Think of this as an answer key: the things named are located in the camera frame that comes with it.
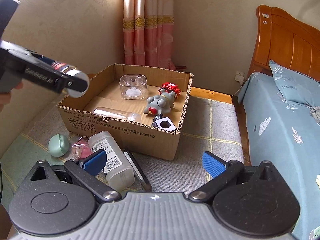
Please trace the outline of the person left hand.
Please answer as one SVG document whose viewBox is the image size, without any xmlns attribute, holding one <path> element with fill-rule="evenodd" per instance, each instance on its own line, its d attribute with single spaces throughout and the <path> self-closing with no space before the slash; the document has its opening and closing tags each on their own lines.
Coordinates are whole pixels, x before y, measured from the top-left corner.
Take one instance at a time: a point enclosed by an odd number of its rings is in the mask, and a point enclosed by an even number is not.
<svg viewBox="0 0 320 240">
<path fill-rule="evenodd" d="M 23 82 L 20 82 L 14 89 L 22 89 Z M 11 101 L 11 91 L 8 93 L 1 93 L 0 94 L 0 112 L 3 110 L 4 106 L 9 104 Z"/>
</svg>

